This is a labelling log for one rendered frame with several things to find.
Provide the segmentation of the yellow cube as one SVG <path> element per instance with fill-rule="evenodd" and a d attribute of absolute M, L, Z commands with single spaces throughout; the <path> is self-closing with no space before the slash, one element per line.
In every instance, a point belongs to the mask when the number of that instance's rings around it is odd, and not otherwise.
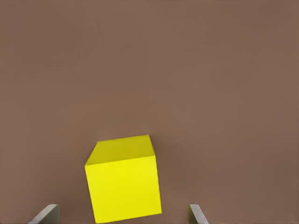
<path fill-rule="evenodd" d="M 98 141 L 85 164 L 96 223 L 162 213 L 149 135 Z"/>

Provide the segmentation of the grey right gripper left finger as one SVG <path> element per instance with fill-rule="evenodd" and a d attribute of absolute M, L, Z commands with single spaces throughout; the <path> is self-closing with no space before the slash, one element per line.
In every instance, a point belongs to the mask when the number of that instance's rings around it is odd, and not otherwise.
<path fill-rule="evenodd" d="M 27 224 L 60 224 L 60 205 L 47 205 Z"/>

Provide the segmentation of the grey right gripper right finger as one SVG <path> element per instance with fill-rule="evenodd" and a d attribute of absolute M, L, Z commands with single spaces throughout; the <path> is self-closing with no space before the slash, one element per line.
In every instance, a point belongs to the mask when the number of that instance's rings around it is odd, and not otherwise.
<path fill-rule="evenodd" d="M 189 224 L 209 224 L 203 211 L 198 204 L 190 204 L 188 207 Z"/>

